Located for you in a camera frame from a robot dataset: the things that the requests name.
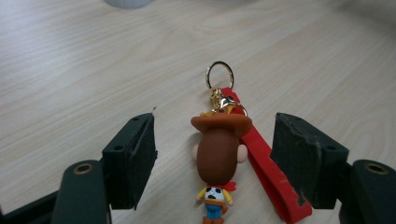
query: cowboy hat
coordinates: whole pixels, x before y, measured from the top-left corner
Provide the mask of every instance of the cowboy hat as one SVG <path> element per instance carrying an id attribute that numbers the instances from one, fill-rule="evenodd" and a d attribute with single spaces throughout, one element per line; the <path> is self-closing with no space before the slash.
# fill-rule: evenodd
<path id="1" fill-rule="evenodd" d="M 251 119 L 240 114 L 216 113 L 210 117 L 194 117 L 191 124 L 201 133 L 210 129 L 227 129 L 237 138 L 244 136 L 252 126 Z"/>

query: red lanyard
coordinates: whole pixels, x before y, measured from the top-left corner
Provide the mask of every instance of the red lanyard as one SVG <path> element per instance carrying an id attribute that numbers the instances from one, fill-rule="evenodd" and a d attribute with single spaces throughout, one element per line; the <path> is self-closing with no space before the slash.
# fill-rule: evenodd
<path id="1" fill-rule="evenodd" d="M 237 103 L 240 103 L 238 96 L 230 88 L 221 89 L 221 92 L 224 96 L 231 96 Z M 236 107 L 232 113 L 244 114 L 244 111 Z M 288 224 L 310 216 L 311 205 L 308 201 L 299 204 L 299 196 L 276 163 L 270 159 L 272 149 L 256 128 L 253 126 L 241 140 L 247 146 L 250 163 L 279 216 Z"/>

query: wooden table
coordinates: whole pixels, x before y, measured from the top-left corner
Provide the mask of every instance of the wooden table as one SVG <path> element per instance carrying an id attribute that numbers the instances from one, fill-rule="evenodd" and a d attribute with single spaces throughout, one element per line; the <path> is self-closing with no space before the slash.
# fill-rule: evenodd
<path id="1" fill-rule="evenodd" d="M 3 213 L 58 189 L 64 169 L 99 160 L 128 119 L 156 107 L 158 160 L 137 210 L 113 211 L 113 222 L 200 223 L 190 119 L 210 109 L 214 61 L 233 69 L 270 146 L 276 112 L 289 113 L 349 148 L 349 162 L 395 168 L 395 9 L 390 0 L 1 1 Z M 221 67 L 213 74 L 214 86 L 228 85 Z M 249 162 L 233 180 L 226 223 L 283 223 Z M 300 223 L 339 223 L 339 207 Z"/>

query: metal key ring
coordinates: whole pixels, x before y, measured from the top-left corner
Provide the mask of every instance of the metal key ring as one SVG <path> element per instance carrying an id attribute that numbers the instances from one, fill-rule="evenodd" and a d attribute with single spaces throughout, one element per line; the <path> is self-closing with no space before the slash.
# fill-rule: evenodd
<path id="1" fill-rule="evenodd" d="M 221 61 L 214 62 L 214 63 L 212 63 L 212 65 L 210 65 L 210 67 L 207 68 L 207 71 L 206 71 L 206 86 L 207 86 L 210 90 L 212 90 L 212 86 L 210 85 L 210 80 L 209 80 L 210 78 L 209 78 L 209 76 L 210 76 L 210 71 L 211 71 L 212 68 L 213 68 L 215 65 L 217 65 L 217 64 L 221 64 L 221 65 L 223 65 L 223 66 L 227 69 L 228 74 L 230 75 L 230 85 L 229 85 L 229 87 L 230 87 L 230 89 L 232 90 L 232 89 L 233 89 L 233 70 L 231 70 L 231 67 L 230 67 L 227 63 L 221 62 Z"/>

